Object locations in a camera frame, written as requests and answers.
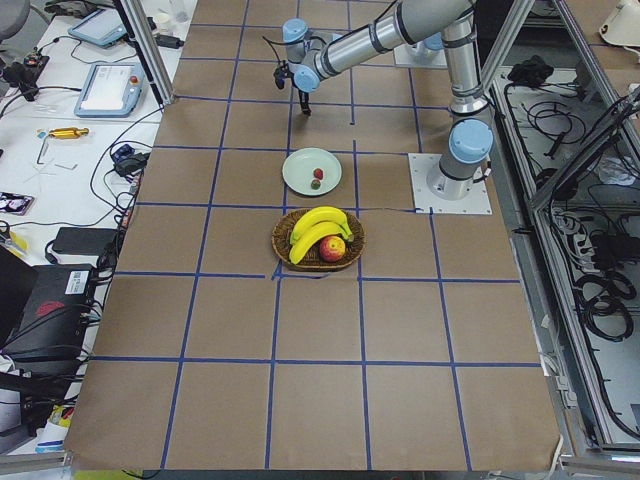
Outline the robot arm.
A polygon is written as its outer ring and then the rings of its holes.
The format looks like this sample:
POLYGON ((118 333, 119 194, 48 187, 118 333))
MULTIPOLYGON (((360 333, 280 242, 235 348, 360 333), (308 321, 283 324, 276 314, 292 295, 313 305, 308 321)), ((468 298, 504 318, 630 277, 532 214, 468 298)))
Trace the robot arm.
POLYGON ((310 114, 309 95, 321 82, 383 54, 393 53, 401 66, 448 71, 453 124, 445 152, 427 176, 435 196, 457 201, 485 180, 494 142, 486 118, 472 1, 394 1, 376 18, 345 35, 310 28, 301 18, 282 26, 274 82, 290 82, 303 114, 310 114))

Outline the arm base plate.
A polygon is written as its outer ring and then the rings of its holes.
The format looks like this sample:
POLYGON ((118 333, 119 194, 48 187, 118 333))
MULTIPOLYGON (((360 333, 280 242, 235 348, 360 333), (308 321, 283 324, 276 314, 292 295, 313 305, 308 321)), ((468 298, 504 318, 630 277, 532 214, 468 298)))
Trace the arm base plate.
POLYGON ((394 49, 395 65, 405 68, 445 70, 447 61, 440 41, 423 40, 415 45, 403 44, 394 49))
POLYGON ((421 214, 491 215, 484 179, 477 167, 466 180, 453 180, 440 169, 440 154, 409 153, 414 210, 421 214))

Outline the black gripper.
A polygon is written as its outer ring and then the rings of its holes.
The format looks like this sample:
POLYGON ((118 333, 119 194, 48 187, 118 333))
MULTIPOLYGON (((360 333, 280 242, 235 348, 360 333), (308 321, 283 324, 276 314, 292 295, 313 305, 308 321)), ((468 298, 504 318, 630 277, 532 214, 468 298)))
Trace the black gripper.
POLYGON ((310 116, 312 114, 312 110, 309 105, 309 93, 301 89, 297 89, 297 91, 301 112, 306 116, 310 116))

